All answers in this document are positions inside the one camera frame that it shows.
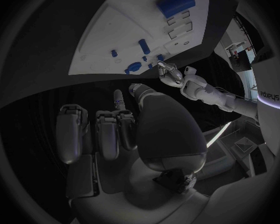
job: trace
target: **robotic arm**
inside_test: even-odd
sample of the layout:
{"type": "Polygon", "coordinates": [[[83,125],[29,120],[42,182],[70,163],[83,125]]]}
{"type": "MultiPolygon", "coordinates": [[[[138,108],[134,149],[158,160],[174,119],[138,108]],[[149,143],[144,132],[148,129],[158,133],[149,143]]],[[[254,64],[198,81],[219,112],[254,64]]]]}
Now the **robotic arm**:
{"type": "Polygon", "coordinates": [[[253,118],[258,123],[257,103],[237,99],[234,94],[229,92],[220,92],[202,77],[195,75],[195,68],[187,66],[184,72],[185,77],[183,77],[174,64],[158,61],[158,70],[163,83],[180,88],[181,94],[188,99],[201,100],[208,105],[217,105],[223,111],[240,113],[253,118]]]}

